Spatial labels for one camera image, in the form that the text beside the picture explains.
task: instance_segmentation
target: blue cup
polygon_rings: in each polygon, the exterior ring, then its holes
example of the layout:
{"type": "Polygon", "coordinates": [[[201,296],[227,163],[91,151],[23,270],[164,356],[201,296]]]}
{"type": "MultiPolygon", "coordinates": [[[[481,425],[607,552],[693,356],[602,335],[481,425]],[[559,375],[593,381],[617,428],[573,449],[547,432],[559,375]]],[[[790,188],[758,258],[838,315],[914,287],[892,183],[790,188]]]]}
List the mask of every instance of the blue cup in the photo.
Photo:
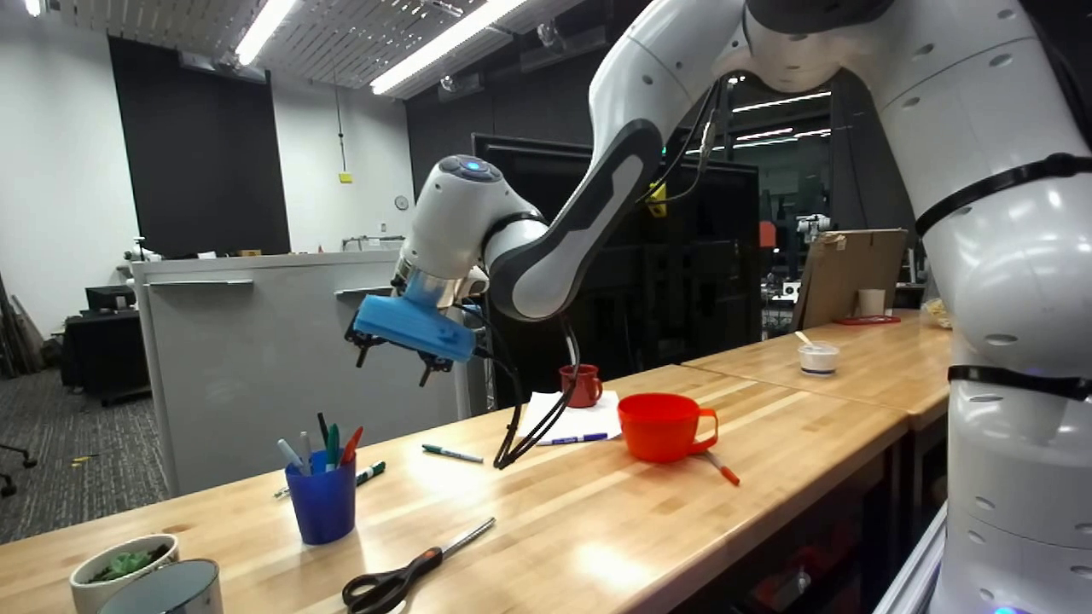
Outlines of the blue cup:
{"type": "Polygon", "coordinates": [[[288,462],[284,477],[304,541],[325,547],[354,527],[354,468],[329,462],[327,449],[313,449],[308,459],[308,475],[288,462]]]}

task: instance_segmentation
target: red cup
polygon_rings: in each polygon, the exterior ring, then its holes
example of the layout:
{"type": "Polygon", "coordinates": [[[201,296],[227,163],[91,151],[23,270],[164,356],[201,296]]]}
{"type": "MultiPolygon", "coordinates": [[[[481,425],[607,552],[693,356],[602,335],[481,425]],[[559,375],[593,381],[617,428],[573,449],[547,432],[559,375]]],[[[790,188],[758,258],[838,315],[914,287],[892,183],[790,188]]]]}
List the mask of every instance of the red cup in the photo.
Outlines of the red cup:
{"type": "Polygon", "coordinates": [[[596,364],[564,364],[559,370],[559,384],[568,389],[568,409],[585,409],[602,394],[602,381],[600,381],[600,369],[596,364]]]}
{"type": "Polygon", "coordinates": [[[617,401],[622,437],[632,456],[644,462],[674,462],[717,443],[717,409],[697,406],[688,394],[638,392],[617,401]],[[697,423],[709,416],[712,432],[697,440],[697,423]]]}

